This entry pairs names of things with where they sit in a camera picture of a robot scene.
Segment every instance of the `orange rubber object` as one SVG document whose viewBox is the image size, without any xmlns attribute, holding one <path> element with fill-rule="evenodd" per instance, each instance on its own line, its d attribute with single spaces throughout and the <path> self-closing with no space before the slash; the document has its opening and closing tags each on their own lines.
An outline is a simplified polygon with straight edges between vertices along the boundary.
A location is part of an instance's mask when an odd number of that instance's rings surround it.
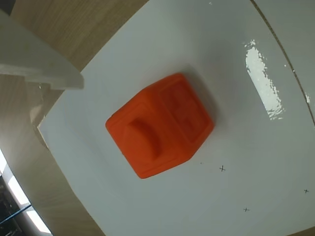
<svg viewBox="0 0 315 236">
<path fill-rule="evenodd" d="M 214 123 L 182 74 L 144 88 L 105 124 L 140 178 L 148 178 L 194 155 Z"/>
</svg>

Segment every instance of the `wooden table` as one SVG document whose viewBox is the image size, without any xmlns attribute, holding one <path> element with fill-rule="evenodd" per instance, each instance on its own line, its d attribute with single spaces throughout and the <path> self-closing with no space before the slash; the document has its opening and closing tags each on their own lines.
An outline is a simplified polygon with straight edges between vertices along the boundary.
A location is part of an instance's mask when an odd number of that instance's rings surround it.
<svg viewBox="0 0 315 236">
<path fill-rule="evenodd" d="M 11 17 L 82 70 L 145 2 L 17 0 Z M 101 236 L 104 233 L 72 192 L 37 129 L 62 92 L 2 75 L 0 148 L 54 236 Z"/>
</svg>

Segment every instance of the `window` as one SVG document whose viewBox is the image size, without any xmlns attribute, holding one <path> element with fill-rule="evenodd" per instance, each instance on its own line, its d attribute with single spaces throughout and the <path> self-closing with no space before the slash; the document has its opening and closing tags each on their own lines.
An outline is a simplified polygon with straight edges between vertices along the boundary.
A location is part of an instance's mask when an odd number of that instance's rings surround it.
<svg viewBox="0 0 315 236">
<path fill-rule="evenodd" d="M 29 199 L 27 198 L 27 196 L 23 192 L 23 190 L 22 190 L 21 186 L 19 185 L 18 181 L 16 180 L 15 176 L 12 176 L 8 185 L 11 188 L 14 196 L 16 197 L 16 199 L 19 201 L 19 203 L 21 205 L 26 204 L 26 203 L 30 203 Z"/>
<path fill-rule="evenodd" d="M 50 230 L 47 228 L 47 226 L 45 225 L 45 223 L 42 221 L 42 219 L 39 217 L 35 210 L 29 210 L 26 213 L 28 214 L 29 218 L 32 220 L 32 222 L 35 224 L 39 231 L 51 234 Z"/>
</svg>

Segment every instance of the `orange cube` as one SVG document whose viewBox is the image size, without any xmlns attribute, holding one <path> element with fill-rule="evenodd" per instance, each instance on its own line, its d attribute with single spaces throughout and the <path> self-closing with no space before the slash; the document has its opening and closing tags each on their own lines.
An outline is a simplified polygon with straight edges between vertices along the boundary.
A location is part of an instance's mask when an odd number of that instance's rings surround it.
<svg viewBox="0 0 315 236">
<path fill-rule="evenodd" d="M 144 88 L 105 124 L 140 178 L 148 178 L 194 155 L 214 123 L 182 74 Z"/>
</svg>

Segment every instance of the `white table surface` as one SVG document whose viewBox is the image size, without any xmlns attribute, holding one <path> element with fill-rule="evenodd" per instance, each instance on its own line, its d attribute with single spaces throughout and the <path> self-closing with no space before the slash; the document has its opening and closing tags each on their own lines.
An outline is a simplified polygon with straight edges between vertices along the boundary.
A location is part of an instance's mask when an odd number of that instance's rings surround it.
<svg viewBox="0 0 315 236">
<path fill-rule="evenodd" d="M 140 179 L 104 124 L 179 71 L 216 127 L 190 161 Z M 314 225 L 312 119 L 249 0 L 150 0 L 82 74 L 84 90 L 66 91 L 40 131 L 107 236 L 284 236 Z"/>
</svg>

